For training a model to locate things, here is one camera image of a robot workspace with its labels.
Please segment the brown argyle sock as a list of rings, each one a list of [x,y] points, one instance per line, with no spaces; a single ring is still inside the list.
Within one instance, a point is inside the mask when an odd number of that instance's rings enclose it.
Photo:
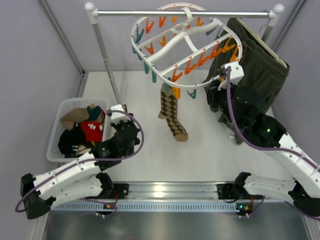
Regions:
[[[178,119],[178,99],[172,87],[165,90],[164,83],[160,89],[160,112],[158,118],[166,120],[167,126],[176,141],[186,142],[189,139],[186,129]]]

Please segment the white laundry basket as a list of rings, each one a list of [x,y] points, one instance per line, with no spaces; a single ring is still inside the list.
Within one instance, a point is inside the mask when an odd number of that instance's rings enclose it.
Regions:
[[[74,158],[65,158],[59,150],[58,143],[60,137],[66,130],[66,128],[60,123],[60,119],[73,109],[84,108],[90,104],[100,106],[104,112],[110,109],[110,101],[106,97],[74,97],[65,99],[60,103],[47,147],[46,158],[48,161],[64,163],[74,160]]]

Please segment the brown striped sock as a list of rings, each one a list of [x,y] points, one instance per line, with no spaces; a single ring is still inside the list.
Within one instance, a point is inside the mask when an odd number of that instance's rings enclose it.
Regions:
[[[89,116],[86,108],[75,108],[65,114],[59,122],[66,130],[70,131],[76,124],[86,121]]]

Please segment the black sock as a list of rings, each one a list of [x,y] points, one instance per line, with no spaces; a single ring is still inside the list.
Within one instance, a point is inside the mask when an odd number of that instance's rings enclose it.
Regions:
[[[80,145],[86,143],[86,136],[80,127],[65,130],[59,138],[58,148],[65,158],[74,158]]]

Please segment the red sock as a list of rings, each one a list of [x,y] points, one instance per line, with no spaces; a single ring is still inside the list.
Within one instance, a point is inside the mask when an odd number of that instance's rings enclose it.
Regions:
[[[101,142],[103,140],[104,125],[102,122],[84,121],[80,123],[87,142]]]

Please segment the white metal clothes rack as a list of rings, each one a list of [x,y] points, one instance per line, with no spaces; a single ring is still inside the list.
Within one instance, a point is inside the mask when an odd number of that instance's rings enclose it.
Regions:
[[[108,16],[117,16],[117,17],[128,17],[128,16],[135,16],[137,17],[137,20],[141,17],[163,17],[163,16],[178,16],[181,17],[184,15],[183,10],[174,10],[174,11],[160,11],[159,8],[154,11],[138,11],[138,10],[132,10],[132,11],[106,11],[106,10],[99,10],[95,7],[95,5],[92,2],[87,2],[85,4],[85,9],[87,11],[90,23],[92,24],[92,27],[94,29],[94,33],[101,51],[102,59],[110,80],[110,84],[113,90],[113,93],[115,95],[116,100],[120,99],[120,93],[118,91],[118,88],[115,83],[115,78],[113,71],[111,69],[110,60],[108,58],[106,46],[101,34],[101,29],[99,27],[98,18],[99,17],[108,17]],[[193,15],[197,17],[215,17],[218,20],[221,21],[221,18],[231,18],[231,17],[246,17],[246,18],[267,18],[268,12],[208,12],[204,8],[202,11],[194,11],[192,12]]]

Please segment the olive green shorts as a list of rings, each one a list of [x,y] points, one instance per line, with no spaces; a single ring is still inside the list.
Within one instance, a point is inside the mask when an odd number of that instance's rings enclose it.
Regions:
[[[230,18],[227,27],[238,36],[243,48],[239,64],[244,77],[238,86],[252,88],[264,98],[261,111],[265,114],[285,84],[290,66],[241,18]]]

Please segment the white hanger with metal hook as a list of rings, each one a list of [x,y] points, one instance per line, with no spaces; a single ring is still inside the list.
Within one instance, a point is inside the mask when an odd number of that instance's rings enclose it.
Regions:
[[[284,66],[286,69],[287,64],[266,44],[266,40],[269,38],[274,26],[277,24],[280,15],[284,12],[285,6],[283,4],[276,4],[273,9],[267,13],[268,22],[265,25],[266,28],[262,37],[253,31],[241,18],[237,18],[237,21],[244,27],[244,29],[249,32],[249,34],[253,37],[255,41],[257,41],[258,45],[265,50],[273,59],[275,59],[278,63]]]

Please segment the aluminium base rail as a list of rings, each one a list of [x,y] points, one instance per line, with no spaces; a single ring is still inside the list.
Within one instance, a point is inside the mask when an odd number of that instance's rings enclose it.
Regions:
[[[106,197],[74,199],[53,207],[54,211],[203,212],[251,214],[272,196],[240,197],[232,182],[116,182]]]

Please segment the teal sock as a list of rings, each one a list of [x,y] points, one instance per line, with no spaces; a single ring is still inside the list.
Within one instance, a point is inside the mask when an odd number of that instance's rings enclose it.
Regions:
[[[103,114],[100,106],[95,106],[95,107],[87,107],[87,112],[88,112],[88,121],[92,122],[103,122]]]

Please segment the white oval clip hanger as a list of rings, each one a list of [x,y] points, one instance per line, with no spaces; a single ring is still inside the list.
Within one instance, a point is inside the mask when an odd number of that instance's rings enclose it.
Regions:
[[[184,2],[164,5],[159,11],[182,10],[183,16],[143,16],[132,26],[130,40],[133,53],[143,62],[144,72],[151,74],[153,83],[162,81],[165,90],[173,89],[175,97],[185,90],[195,98],[197,90],[220,79],[221,66],[238,62],[243,46],[239,37],[216,17],[200,17],[192,13],[203,8]],[[218,67],[208,81],[188,80],[194,70],[207,67],[224,54],[231,57]]]

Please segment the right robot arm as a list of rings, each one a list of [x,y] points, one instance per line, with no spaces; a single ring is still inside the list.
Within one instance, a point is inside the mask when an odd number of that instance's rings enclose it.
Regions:
[[[208,105],[220,110],[224,122],[251,148],[277,161],[290,174],[283,180],[241,172],[233,182],[237,198],[264,196],[282,200],[305,215],[320,215],[320,166],[275,118],[261,112],[263,99],[253,89],[225,78],[212,78],[205,88]]]

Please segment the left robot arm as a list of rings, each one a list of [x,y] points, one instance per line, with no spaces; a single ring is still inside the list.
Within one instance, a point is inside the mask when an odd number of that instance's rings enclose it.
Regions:
[[[114,195],[114,183],[106,173],[123,160],[137,154],[145,136],[140,123],[132,118],[112,124],[114,135],[75,160],[49,172],[27,173],[20,180],[21,199],[15,207],[28,220],[46,215],[56,206],[74,200],[107,199]]]

